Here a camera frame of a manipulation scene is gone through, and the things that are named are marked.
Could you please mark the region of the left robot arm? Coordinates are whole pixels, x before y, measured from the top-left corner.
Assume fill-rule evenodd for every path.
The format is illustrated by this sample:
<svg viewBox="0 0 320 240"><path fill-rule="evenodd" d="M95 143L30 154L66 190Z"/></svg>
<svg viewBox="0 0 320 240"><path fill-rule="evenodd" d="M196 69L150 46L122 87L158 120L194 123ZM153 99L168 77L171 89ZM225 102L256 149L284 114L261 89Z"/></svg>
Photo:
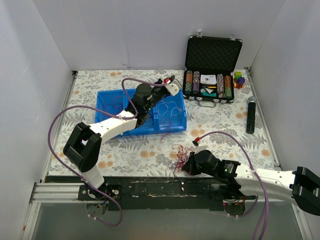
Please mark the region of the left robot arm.
<svg viewBox="0 0 320 240"><path fill-rule="evenodd" d="M173 75L155 83L127 77L122 80L122 86L125 81L140 83L133 97L129 97L126 90L123 91L129 100L127 107L117 115L107 112L109 118L98 123L78 123L63 149L63 154L77 167L80 177L90 186L89 194L95 200L103 199L107 193L103 185L105 180L97 166L101 145L143 125L149 117L149 111L156 104L166 97L177 95L182 87Z"/></svg>

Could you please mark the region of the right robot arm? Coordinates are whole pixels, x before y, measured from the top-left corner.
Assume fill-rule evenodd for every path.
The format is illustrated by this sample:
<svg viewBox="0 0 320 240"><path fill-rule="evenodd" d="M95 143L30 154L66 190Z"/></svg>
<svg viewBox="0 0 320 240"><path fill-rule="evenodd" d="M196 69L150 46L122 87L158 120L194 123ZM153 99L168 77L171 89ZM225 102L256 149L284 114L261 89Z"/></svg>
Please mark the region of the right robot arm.
<svg viewBox="0 0 320 240"><path fill-rule="evenodd" d="M191 176L206 174L222 185L212 196L223 200L261 196L298 206L304 212L320 214L320 178L306 167L293 171L257 168L232 160L220 160L209 150L191 152L182 170Z"/></svg>

